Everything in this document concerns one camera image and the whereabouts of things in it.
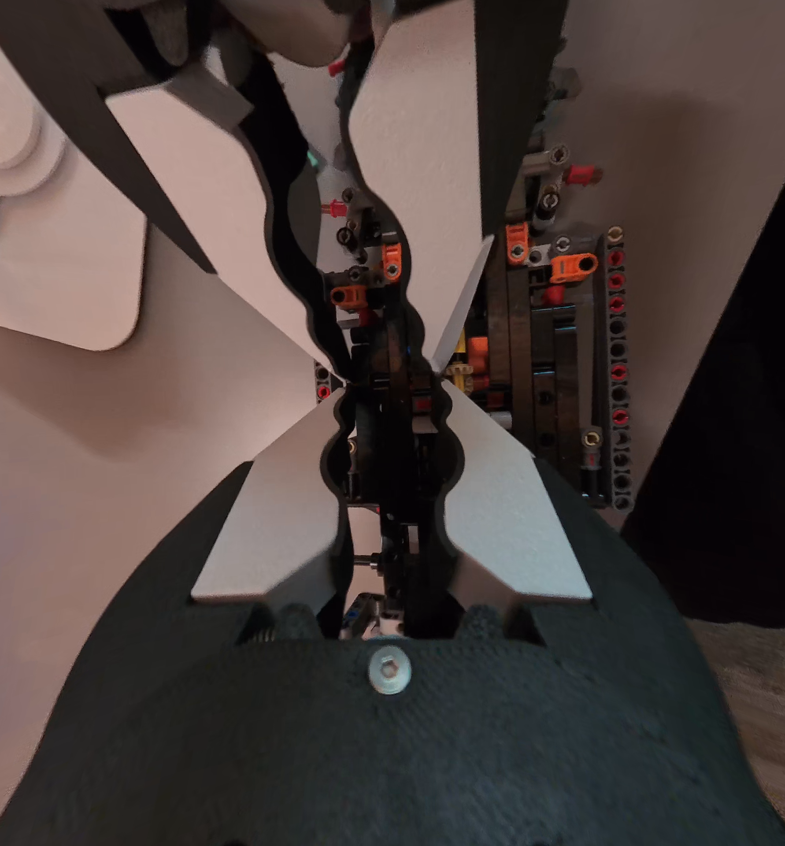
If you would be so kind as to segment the white book stand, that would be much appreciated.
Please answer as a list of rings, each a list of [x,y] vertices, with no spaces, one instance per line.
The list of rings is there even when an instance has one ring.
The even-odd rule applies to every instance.
[[[0,327],[90,351],[141,306],[146,220],[70,141],[0,48]]]

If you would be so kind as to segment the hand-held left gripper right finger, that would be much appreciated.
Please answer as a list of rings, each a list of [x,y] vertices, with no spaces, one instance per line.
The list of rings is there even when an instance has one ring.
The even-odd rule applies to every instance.
[[[587,608],[593,591],[533,454],[456,386],[434,389],[434,603]]]

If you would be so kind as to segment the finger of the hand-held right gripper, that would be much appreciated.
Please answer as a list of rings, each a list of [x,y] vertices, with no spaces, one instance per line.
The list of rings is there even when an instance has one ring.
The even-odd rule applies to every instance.
[[[270,60],[236,85],[203,64],[110,96],[109,110],[218,278],[345,382],[355,379],[318,268],[321,197]]]
[[[443,371],[494,238],[482,230],[474,2],[446,2],[387,27],[348,137],[368,189],[401,224],[422,354]]]

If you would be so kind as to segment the person's right hand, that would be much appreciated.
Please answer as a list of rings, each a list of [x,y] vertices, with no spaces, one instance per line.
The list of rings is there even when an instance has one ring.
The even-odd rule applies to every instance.
[[[319,68],[348,42],[360,1],[221,1],[222,7],[266,52]]]

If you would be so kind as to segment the lego car model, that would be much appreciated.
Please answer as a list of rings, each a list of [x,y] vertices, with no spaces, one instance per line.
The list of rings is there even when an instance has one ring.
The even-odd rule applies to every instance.
[[[528,142],[525,158],[507,203],[504,231],[487,257],[485,269],[465,313],[459,341],[442,378],[468,396],[497,425],[507,429],[536,458],[555,468],[594,508],[633,506],[629,474],[628,344],[623,233],[549,228],[559,216],[565,190],[595,185],[598,167],[573,163],[566,144],[548,138],[548,121],[557,106],[575,100],[581,90],[577,71],[554,67],[546,100]],[[366,386],[355,407],[350,437],[351,504],[371,505],[380,515],[382,549],[370,560],[384,580],[382,595],[360,595],[344,622],[356,626],[359,614],[375,603],[379,632],[388,621],[394,633],[432,635],[452,617],[452,600],[435,602],[430,611],[412,598],[419,585],[416,548],[422,516],[431,503],[430,468],[437,433],[430,412],[429,380],[407,359],[399,308],[392,329],[381,329],[389,295],[383,283],[396,281],[401,249],[382,231],[381,216],[354,185],[321,205],[324,220],[337,221],[336,241],[352,264],[326,274],[326,292],[348,320]],[[393,400],[404,396],[407,374],[416,458],[410,469],[418,481],[418,503],[387,515],[378,500],[370,470],[381,457],[381,418]]]

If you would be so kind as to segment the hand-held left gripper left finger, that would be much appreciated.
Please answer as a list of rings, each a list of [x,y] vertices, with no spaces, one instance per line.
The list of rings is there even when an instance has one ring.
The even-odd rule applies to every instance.
[[[346,496],[354,394],[339,388],[262,450],[230,507],[190,597],[301,605],[338,638],[354,575]]]

